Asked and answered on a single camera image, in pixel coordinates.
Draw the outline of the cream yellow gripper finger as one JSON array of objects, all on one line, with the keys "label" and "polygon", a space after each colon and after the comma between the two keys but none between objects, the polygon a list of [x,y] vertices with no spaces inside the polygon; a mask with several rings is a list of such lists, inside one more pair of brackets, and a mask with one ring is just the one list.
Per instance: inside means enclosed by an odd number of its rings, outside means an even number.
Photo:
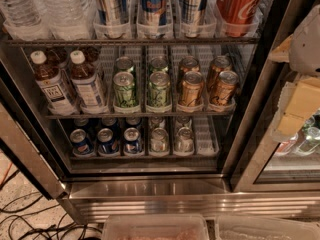
[{"label": "cream yellow gripper finger", "polygon": [[304,77],[294,83],[286,82],[271,123],[272,139],[277,142],[289,140],[319,108],[319,78]]},{"label": "cream yellow gripper finger", "polygon": [[273,49],[268,55],[268,59],[277,63],[288,63],[292,38],[293,35],[288,36],[279,46]]}]

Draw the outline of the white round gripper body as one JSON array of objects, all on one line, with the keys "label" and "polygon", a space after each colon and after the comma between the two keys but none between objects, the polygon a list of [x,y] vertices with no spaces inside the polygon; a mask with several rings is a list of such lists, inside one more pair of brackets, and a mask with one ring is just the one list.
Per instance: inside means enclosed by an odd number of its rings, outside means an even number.
[{"label": "white round gripper body", "polygon": [[289,48],[289,64],[293,71],[320,76],[320,5],[314,6],[295,29]]}]

